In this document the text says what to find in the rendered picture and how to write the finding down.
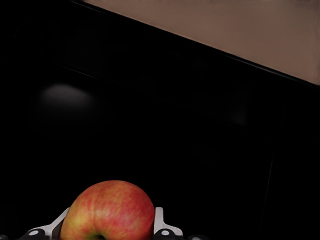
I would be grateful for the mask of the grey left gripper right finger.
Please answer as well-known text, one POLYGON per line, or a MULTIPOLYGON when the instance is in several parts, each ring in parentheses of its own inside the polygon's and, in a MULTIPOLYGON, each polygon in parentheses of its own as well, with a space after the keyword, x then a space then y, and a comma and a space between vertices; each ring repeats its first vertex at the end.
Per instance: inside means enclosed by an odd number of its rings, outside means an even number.
POLYGON ((151 240, 184 240, 183 232, 180 228, 164 222, 164 210, 162 207, 155 208, 153 236, 151 240))

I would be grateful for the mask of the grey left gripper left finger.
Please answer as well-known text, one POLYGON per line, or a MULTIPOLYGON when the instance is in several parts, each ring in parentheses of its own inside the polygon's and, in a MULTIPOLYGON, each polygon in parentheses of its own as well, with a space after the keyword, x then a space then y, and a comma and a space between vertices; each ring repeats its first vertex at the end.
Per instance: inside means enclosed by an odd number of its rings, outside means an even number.
POLYGON ((64 210, 51 224, 32 228, 17 240, 60 240, 62 225, 69 209, 64 210))

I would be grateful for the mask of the red yellow apple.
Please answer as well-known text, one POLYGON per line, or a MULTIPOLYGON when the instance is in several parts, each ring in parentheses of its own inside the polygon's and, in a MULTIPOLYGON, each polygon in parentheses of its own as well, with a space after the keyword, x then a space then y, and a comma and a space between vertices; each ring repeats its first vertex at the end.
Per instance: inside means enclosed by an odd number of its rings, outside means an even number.
POLYGON ((138 186, 108 180, 84 190, 70 206, 60 240, 150 240, 155 208, 138 186))

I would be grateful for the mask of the black tray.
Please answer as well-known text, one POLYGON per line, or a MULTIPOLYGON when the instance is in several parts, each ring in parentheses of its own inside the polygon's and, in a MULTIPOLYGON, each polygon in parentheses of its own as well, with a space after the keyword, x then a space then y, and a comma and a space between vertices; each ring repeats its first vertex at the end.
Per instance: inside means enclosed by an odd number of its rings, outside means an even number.
POLYGON ((320 86, 71 0, 0 0, 0 235, 123 180, 209 240, 320 240, 320 86))

